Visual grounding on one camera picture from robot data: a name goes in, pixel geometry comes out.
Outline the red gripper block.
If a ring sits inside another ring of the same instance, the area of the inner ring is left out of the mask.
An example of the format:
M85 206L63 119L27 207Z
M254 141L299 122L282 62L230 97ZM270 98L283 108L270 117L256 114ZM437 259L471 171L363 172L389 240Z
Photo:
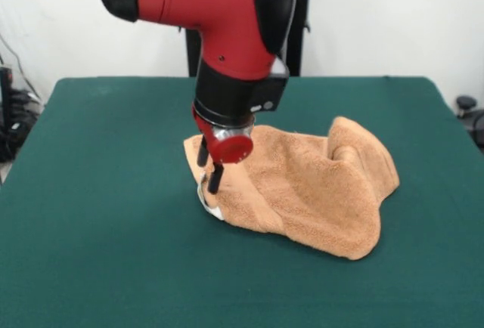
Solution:
M211 158L214 169L209 177L207 190L211 194L217 194L224 173L222 164L239 163L253 150L253 120L242 128L229 128L206 121L196 111L195 106L192 107L192 114L202 135L197 164L206 165Z

